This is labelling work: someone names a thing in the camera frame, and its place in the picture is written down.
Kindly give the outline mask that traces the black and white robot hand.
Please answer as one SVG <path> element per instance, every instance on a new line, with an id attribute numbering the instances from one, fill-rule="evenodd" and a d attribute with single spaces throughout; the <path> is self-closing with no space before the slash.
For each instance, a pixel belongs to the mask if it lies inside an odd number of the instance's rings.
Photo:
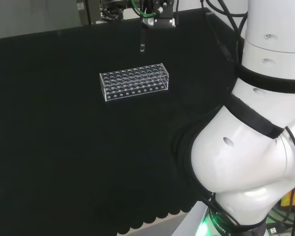
<path id="1" fill-rule="evenodd" d="M 155 13 L 155 16 L 143 18 L 142 24 L 147 28 L 174 28 L 174 5 L 174 0 L 144 0 L 142 11 L 147 15 Z"/>

